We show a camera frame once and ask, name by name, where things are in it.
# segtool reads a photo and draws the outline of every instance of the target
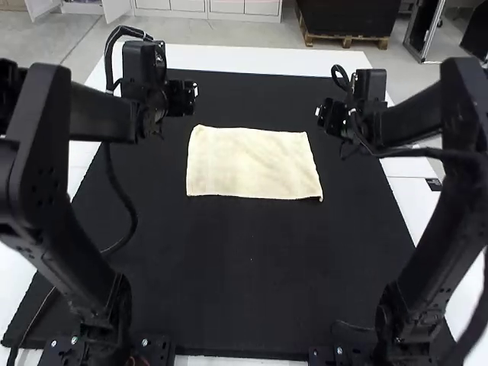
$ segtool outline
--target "black mat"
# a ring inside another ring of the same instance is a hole
[[[339,89],[330,79],[179,70],[171,76],[198,81],[196,115],[168,119],[164,141],[113,148],[116,171],[140,212],[134,239],[111,259],[133,287],[132,329],[169,334],[180,353],[305,359],[309,346],[330,341],[335,319],[372,326],[385,284],[414,247],[380,163],[364,156],[342,162],[338,142],[316,127],[316,106],[340,97]],[[324,202],[187,197],[188,140],[197,124],[305,130]],[[129,223],[100,153],[73,205],[100,247]],[[35,276],[4,345],[25,329],[49,288]],[[27,346],[43,347],[74,329],[61,299]],[[445,329],[441,347],[451,342]]]

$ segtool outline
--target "towel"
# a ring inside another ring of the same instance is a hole
[[[197,125],[188,144],[188,196],[323,200],[305,132]]]

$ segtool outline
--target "floor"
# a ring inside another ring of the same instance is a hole
[[[118,24],[144,29],[167,43],[210,44],[241,47],[307,49],[298,27],[293,2],[285,0],[280,24],[208,21],[180,18],[123,17]],[[399,103],[438,80],[437,65],[419,65],[403,47],[408,18],[399,18],[388,51],[368,42],[354,42],[352,50],[364,51],[375,68],[388,72],[388,92]],[[99,60],[115,24],[97,15],[49,14],[33,24],[26,12],[0,11],[0,57],[22,66],[33,62],[60,63],[72,70],[72,78],[84,82]],[[455,22],[438,29],[429,59],[466,56],[459,48],[462,32]],[[340,42],[319,42],[314,49],[341,50]],[[439,145],[439,139],[428,144]],[[439,176],[444,173],[434,166]]]

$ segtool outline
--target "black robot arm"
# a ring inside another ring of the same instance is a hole
[[[130,284],[75,218],[66,193],[69,141],[136,143],[160,134],[164,117],[193,114],[196,84],[167,79],[163,42],[126,42],[123,63],[119,98],[115,85],[101,92],[71,82],[62,66],[22,69],[0,59],[0,240],[66,297],[81,323],[79,342],[60,340],[40,364],[110,366],[130,357]]]
[[[431,355],[430,345],[452,293],[488,243],[486,75],[475,59],[448,59],[440,82],[392,108],[384,101],[384,70],[358,70],[346,83],[344,102],[326,99],[317,111],[329,135],[377,157],[440,159],[446,171],[438,205],[412,258],[380,299],[373,359],[391,365],[460,364],[486,326],[486,310],[442,359]],[[442,150],[402,147],[440,132]],[[485,288],[479,311],[486,300]]]

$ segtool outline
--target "white table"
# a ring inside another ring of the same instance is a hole
[[[350,75],[356,69],[371,68],[363,52],[327,50],[279,50],[244,47],[210,47],[166,45],[169,68],[193,69],[218,72],[242,72],[256,74],[328,76],[332,65],[342,65]],[[114,48],[114,80],[122,76],[121,43]],[[86,85],[105,89],[103,61],[100,60]],[[99,143],[70,143],[69,184],[71,197],[78,190]],[[390,187],[402,212],[403,219],[415,245],[425,229],[437,204],[438,192],[432,192],[425,178],[434,178],[435,173],[426,158],[383,159],[382,166]],[[34,275],[34,267],[7,246],[0,246],[0,334],[3,335],[27,290]],[[454,292],[448,305],[446,318],[455,339],[467,325],[477,299],[483,289],[482,255]],[[0,348],[0,364],[5,364],[9,349]],[[42,351],[23,351],[18,364],[34,366]],[[479,342],[466,360],[466,365],[486,364],[488,359],[488,335]],[[178,366],[269,366],[305,365],[304,362],[254,359],[232,359],[177,356]]]

